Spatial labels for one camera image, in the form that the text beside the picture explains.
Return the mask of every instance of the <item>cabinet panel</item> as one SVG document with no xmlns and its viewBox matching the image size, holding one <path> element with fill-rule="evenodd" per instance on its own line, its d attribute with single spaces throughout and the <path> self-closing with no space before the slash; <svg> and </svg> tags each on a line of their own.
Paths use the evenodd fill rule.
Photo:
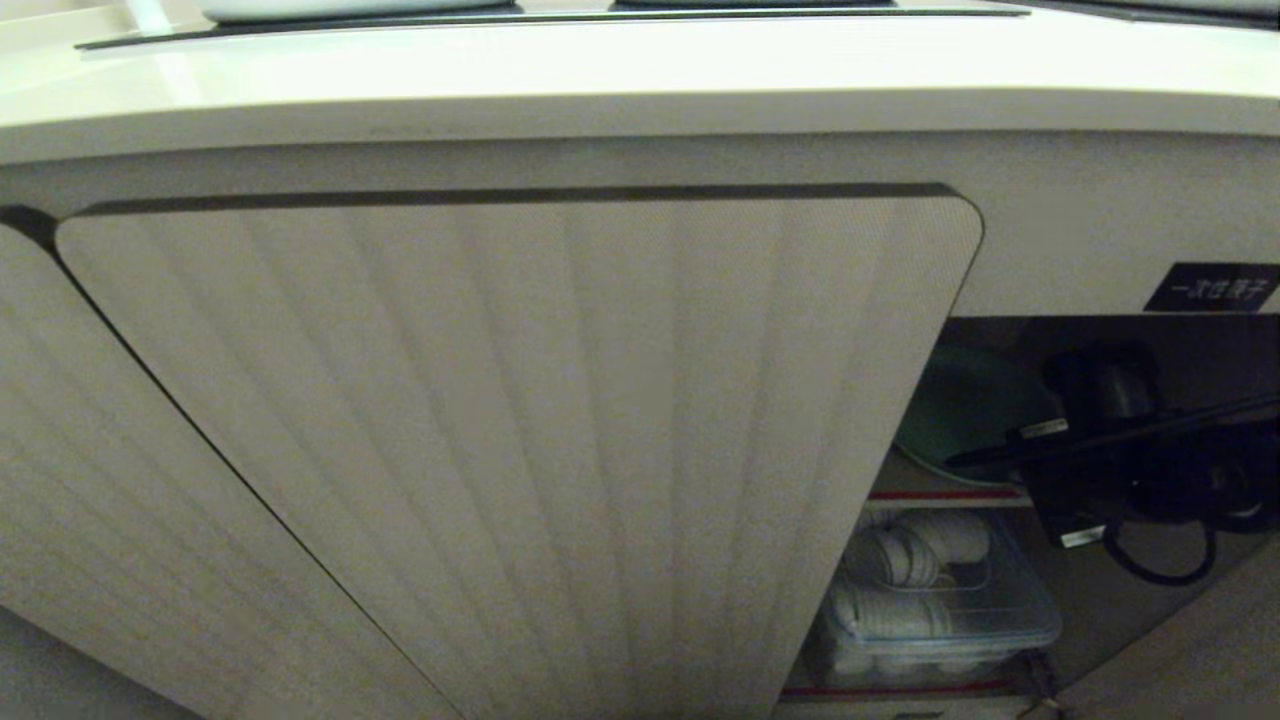
<svg viewBox="0 0 1280 720">
<path fill-rule="evenodd" d="M 0 605 L 214 717 L 457 717 L 0 227 Z"/>
<path fill-rule="evenodd" d="M 468 717 L 760 717 L 980 220 L 634 195 L 97 215 L 59 246 Z"/>
</svg>

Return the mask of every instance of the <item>clear plastic box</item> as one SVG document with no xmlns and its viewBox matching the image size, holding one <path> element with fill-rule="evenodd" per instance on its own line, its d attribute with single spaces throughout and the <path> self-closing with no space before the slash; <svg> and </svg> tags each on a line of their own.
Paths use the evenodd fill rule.
<svg viewBox="0 0 1280 720">
<path fill-rule="evenodd" d="M 998 515 L 979 511 L 991 532 L 982 562 L 948 566 L 950 580 L 928 589 L 896 589 L 841 568 L 805 646 L 805 665 L 827 687 L 928 687 L 972 683 L 1023 650 L 1052 643 L 1062 619 Z M 835 602 L 851 592 L 877 602 L 946 609 L 946 621 L 850 621 Z"/>
</svg>

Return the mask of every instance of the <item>black sign with white text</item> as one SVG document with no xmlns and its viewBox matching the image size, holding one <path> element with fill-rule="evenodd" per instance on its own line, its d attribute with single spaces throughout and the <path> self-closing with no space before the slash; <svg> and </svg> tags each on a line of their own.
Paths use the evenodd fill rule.
<svg viewBox="0 0 1280 720">
<path fill-rule="evenodd" d="M 1257 313 L 1280 282 L 1280 265 L 1174 263 L 1147 313 Z"/>
</svg>

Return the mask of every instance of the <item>fluted cabinet door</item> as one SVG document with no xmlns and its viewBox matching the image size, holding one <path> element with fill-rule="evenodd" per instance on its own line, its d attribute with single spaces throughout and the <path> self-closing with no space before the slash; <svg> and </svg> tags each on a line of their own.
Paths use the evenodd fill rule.
<svg viewBox="0 0 1280 720">
<path fill-rule="evenodd" d="M 468 717 L 767 715 L 977 213 L 481 200 L 152 206 L 59 246 Z"/>
<path fill-rule="evenodd" d="M 210 720 L 458 719 L 4 225 L 0 605 Z"/>
</svg>

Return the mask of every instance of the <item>white countertop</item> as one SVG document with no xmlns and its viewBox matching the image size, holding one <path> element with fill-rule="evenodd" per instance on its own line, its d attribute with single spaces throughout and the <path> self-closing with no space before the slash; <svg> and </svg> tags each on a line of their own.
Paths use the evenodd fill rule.
<svg viewBox="0 0 1280 720">
<path fill-rule="evenodd" d="M 1280 136 L 1280 35 L 1038 9 L 300 32 L 83 54 L 59 44 L 0 60 L 0 164 L 424 140 Z"/>
</svg>

